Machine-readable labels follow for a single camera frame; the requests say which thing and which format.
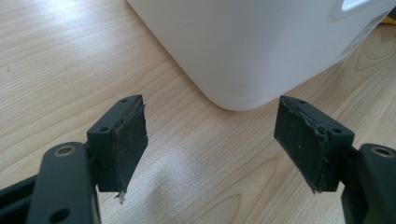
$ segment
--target white plastic object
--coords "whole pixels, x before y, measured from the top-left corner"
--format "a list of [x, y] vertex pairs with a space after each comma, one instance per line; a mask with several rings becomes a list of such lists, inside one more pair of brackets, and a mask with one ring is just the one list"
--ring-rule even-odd
[[396, 0], [128, 0], [215, 104], [263, 105], [345, 58]]

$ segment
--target wooden table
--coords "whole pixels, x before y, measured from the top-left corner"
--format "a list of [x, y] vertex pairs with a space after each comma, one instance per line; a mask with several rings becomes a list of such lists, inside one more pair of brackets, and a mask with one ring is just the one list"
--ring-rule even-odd
[[[396, 147], [396, 27], [287, 95]], [[49, 148], [86, 141], [120, 98], [143, 94], [148, 148], [104, 223], [344, 223], [340, 186], [314, 195], [273, 138], [277, 99], [212, 104], [125, 0], [0, 2], [0, 189], [37, 173]]]

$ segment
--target black plastic arm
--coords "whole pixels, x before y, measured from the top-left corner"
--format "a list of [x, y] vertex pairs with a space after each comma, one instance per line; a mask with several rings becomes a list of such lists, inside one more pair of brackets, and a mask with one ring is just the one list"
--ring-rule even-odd
[[346, 223], [396, 223], [396, 151], [352, 146], [354, 133], [309, 103], [281, 96], [275, 139], [313, 191], [346, 186]]
[[126, 193], [148, 145], [141, 95], [113, 105], [86, 144], [48, 150], [38, 175], [0, 190], [0, 223], [100, 223], [95, 186]]

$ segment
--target screw hole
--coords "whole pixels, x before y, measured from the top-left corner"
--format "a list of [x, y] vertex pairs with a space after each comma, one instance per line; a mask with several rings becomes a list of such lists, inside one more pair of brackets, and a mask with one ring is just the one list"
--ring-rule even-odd
[[334, 133], [342, 133], [343, 131], [341, 131], [340, 129], [332, 129], [332, 131], [334, 132]]
[[70, 210], [67, 208], [60, 209], [54, 213], [49, 218], [50, 223], [60, 223], [65, 221], [70, 215]]
[[107, 127], [103, 127], [103, 128], [101, 128], [101, 129], [99, 129], [99, 132], [104, 133], [104, 132], [107, 131], [107, 130], [108, 130]]
[[56, 157], [63, 157], [72, 154], [74, 150], [76, 150], [74, 146], [65, 146], [56, 149], [54, 154]]
[[395, 154], [394, 152], [390, 151], [387, 148], [383, 148], [383, 147], [373, 147], [372, 151], [382, 157], [386, 157], [386, 158], [394, 158]]

